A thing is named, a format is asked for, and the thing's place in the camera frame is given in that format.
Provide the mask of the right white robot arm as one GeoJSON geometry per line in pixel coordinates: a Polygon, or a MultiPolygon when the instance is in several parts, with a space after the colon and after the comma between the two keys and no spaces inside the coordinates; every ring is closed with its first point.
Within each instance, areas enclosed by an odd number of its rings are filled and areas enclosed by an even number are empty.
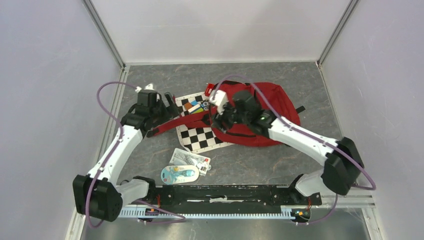
{"type": "Polygon", "coordinates": [[[300,127],[274,109],[264,109],[247,90],[235,93],[232,100],[222,90],[212,91],[208,101],[216,108],[214,127],[228,134],[241,124],[255,135],[293,147],[321,165],[320,170],[302,174],[292,182],[288,196],[293,203],[302,204],[321,191],[348,194],[364,168],[351,139],[336,140],[300,127]]]}

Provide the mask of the red student backpack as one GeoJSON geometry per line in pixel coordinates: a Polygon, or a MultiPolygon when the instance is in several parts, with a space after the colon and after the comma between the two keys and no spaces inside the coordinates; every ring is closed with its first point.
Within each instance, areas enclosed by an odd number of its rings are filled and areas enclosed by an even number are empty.
{"type": "MultiPolygon", "coordinates": [[[[233,95],[239,91],[247,90],[255,94],[262,108],[271,110],[274,108],[277,114],[287,118],[294,124],[300,124],[298,111],[293,103],[279,85],[270,82],[241,83],[237,81],[225,80],[221,85],[216,84],[220,90],[226,92],[228,100],[233,104],[233,95]]],[[[148,137],[153,137],[164,133],[172,128],[186,125],[188,128],[206,128],[210,127],[216,137],[223,142],[243,145],[248,147],[268,147],[278,145],[278,141],[272,140],[268,136],[256,135],[251,132],[244,124],[235,124],[229,133],[224,133],[219,129],[212,127],[212,115],[216,112],[215,107],[209,107],[208,110],[200,113],[193,113],[171,120],[148,132],[148,137]]]]}

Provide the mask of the blue packaged correction tape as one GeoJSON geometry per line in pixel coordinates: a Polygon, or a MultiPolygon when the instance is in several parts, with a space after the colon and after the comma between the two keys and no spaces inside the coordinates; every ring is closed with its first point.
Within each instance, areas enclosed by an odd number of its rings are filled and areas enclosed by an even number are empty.
{"type": "Polygon", "coordinates": [[[194,182],[199,175],[199,169],[194,165],[168,165],[162,169],[160,178],[166,185],[176,185],[194,182]]]}

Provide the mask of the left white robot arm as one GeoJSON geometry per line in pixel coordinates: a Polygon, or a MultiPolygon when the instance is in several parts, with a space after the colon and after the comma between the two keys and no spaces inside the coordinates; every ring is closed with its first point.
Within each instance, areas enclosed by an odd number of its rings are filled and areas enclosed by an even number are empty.
{"type": "Polygon", "coordinates": [[[163,96],[155,90],[140,90],[137,102],[120,120],[112,144],[86,175],[74,178],[72,188],[79,214],[113,222],[123,207],[137,200],[145,204],[156,200],[157,190],[153,179],[135,176],[129,182],[119,184],[118,178],[142,140],[153,136],[154,128],[180,115],[174,96],[169,92],[163,96]]]}

